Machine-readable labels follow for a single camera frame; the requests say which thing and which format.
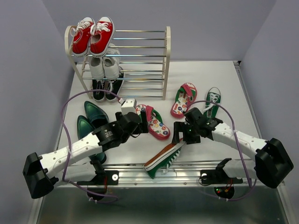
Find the pink patterned sandal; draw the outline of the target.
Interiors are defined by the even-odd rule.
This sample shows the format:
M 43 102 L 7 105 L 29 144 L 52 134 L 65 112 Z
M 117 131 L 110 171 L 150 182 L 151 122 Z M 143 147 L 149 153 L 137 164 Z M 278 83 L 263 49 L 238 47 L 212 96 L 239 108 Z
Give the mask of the pink patterned sandal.
M 136 106 L 136 113 L 141 116 L 141 112 L 146 114 L 146 122 L 149 133 L 158 140 L 166 140 L 171 132 L 164 124 L 161 115 L 152 106 L 139 104 Z
M 175 96 L 175 102 L 170 110 L 173 117 L 181 119 L 183 113 L 188 110 L 188 106 L 195 101 L 197 89 L 192 83 L 184 83 L 180 86 Z

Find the green sneaker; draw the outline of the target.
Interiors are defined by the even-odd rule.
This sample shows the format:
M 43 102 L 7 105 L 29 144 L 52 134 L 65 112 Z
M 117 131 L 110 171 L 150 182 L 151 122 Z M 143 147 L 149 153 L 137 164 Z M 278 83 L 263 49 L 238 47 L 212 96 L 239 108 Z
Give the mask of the green sneaker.
M 171 143 L 164 147 L 159 153 L 145 162 L 143 168 L 151 179 L 156 177 L 156 173 L 160 168 L 164 168 L 167 173 L 173 162 L 179 157 L 182 147 L 186 144 L 183 139 L 179 143 Z
M 212 87 L 206 95 L 206 104 L 203 115 L 209 118 L 215 118 L 219 107 L 215 104 L 221 103 L 221 92 L 217 87 Z

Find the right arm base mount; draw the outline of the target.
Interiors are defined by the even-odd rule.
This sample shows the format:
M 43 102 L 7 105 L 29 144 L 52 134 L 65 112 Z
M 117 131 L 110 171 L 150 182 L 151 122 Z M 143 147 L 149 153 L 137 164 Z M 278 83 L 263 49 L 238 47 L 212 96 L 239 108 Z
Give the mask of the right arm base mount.
M 216 169 L 203 170 L 200 173 L 198 183 L 201 186 L 224 184 L 222 187 L 214 187 L 215 194 L 220 198 L 232 199 L 235 194 L 235 189 L 233 186 L 234 180 L 228 177 L 224 171 L 219 171 Z

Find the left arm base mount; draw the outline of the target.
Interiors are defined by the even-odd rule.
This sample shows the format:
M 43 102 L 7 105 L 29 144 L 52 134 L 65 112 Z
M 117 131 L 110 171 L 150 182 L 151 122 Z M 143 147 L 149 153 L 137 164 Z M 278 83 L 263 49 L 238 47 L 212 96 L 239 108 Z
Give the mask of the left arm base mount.
M 119 171 L 108 170 L 102 175 L 96 175 L 91 181 L 88 181 L 86 186 L 89 191 L 101 195 L 108 194 L 108 186 L 118 185 Z

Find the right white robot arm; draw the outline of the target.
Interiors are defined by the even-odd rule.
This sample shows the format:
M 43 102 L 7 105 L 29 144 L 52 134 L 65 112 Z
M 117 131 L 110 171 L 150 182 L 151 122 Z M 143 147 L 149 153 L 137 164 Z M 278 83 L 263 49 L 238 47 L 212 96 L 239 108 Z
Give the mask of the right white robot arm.
M 196 144 L 201 138 L 227 145 L 239 152 L 240 159 L 225 158 L 214 169 L 203 171 L 204 185 L 242 183 L 256 179 L 275 189 L 293 170 L 294 165 L 278 139 L 264 140 L 237 130 L 218 118 L 205 117 L 198 108 L 184 113 L 184 122 L 174 123 L 172 143 Z

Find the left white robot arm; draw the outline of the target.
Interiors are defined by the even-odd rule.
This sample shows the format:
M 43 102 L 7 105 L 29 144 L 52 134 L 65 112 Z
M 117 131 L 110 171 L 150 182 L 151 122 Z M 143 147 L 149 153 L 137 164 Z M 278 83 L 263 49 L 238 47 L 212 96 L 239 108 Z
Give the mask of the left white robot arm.
M 55 186 L 65 181 L 66 167 L 86 157 L 105 152 L 125 143 L 129 137 L 147 133 L 146 113 L 129 112 L 117 121 L 105 124 L 71 146 L 57 151 L 27 156 L 23 168 L 31 198 L 38 199 L 49 194 Z

